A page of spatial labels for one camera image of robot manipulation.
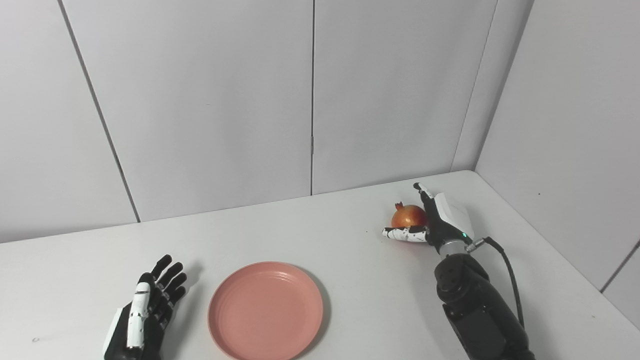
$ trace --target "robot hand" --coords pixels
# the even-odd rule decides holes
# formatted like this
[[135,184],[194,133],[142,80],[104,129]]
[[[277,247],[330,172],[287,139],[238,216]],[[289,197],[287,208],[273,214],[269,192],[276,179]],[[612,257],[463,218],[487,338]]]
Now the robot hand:
[[[433,195],[422,184],[420,193],[428,226],[386,227],[383,235],[403,241],[427,242],[441,262],[435,267],[436,292],[443,310],[470,360],[535,360],[524,330],[522,306],[511,263],[504,249],[490,237],[473,242],[467,210],[452,197]],[[487,243],[504,258],[516,298],[516,317],[470,255]]]
[[165,255],[140,276],[133,300],[116,311],[104,342],[104,360],[160,360],[160,346],[173,308],[186,290],[182,263]]
[[455,247],[463,248],[472,244],[474,233],[463,205],[444,193],[433,195],[420,183],[413,184],[413,187],[420,193],[429,225],[386,227],[382,235],[401,241],[426,242],[435,246],[438,252],[446,242],[456,241]]

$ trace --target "white table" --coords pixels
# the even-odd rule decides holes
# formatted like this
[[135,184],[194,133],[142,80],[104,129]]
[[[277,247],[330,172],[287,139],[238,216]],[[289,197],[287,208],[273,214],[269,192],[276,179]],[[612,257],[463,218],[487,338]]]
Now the white table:
[[[633,359],[640,331],[473,172],[417,179],[466,204],[476,237],[506,249],[539,360]],[[116,307],[169,253],[189,292],[169,326],[164,359],[226,359],[207,329],[209,299],[234,270],[284,261],[324,288],[328,326],[302,357],[467,359],[442,313],[423,244],[382,237],[394,203],[420,204],[411,181],[0,244],[0,357],[101,359]],[[474,253],[513,307],[501,257]]]

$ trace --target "robot finger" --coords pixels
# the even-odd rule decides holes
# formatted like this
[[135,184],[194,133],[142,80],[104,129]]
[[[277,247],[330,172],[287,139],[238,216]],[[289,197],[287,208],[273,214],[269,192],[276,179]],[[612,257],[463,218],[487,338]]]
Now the robot finger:
[[174,277],[169,285],[166,286],[164,292],[171,295],[178,288],[178,286],[184,284],[185,281],[187,281],[187,274],[185,274],[184,272],[179,273],[178,276]]
[[173,286],[173,289],[175,289],[180,286],[184,282],[184,280],[186,280],[186,275],[181,273],[182,269],[182,263],[175,263],[169,269],[167,269],[164,275],[160,277],[160,280],[158,280],[151,291],[151,298],[149,299],[150,311],[153,311],[155,308],[157,308],[162,301],[169,301],[169,294],[167,294],[166,288],[171,285],[171,283],[173,283],[177,279],[177,282]]
[[167,285],[169,285],[171,279],[178,275],[178,273],[181,272],[183,268],[184,266],[182,266],[182,263],[180,262],[175,263],[170,268],[168,268],[164,275],[162,275],[160,277],[160,280],[158,280],[157,282],[157,286],[160,288],[160,290],[163,290]]
[[159,297],[157,304],[150,306],[150,313],[154,314],[156,318],[159,318],[168,307],[173,308],[175,303],[180,300],[184,294],[186,294],[186,289],[183,286],[179,286],[177,289],[173,290],[171,293],[166,293],[163,291],[162,295]]
[[160,277],[160,274],[162,273],[162,271],[166,269],[166,267],[169,266],[169,264],[171,264],[172,261],[173,259],[169,254],[163,256],[160,260],[158,260],[154,269],[151,270],[151,275],[154,276],[154,280],[157,280]]
[[428,241],[429,230],[426,226],[386,227],[382,235],[394,240],[424,243]]
[[429,219],[429,225],[436,226],[440,220],[440,214],[438,213],[435,197],[423,184],[414,183],[413,188],[420,193],[420,200],[422,200],[422,204],[424,205],[424,212]]
[[160,326],[164,329],[171,321],[171,316],[173,314],[173,308],[176,303],[186,294],[186,289],[182,286],[177,288],[169,298],[169,301],[164,304],[164,306],[156,311],[155,317],[160,323]]

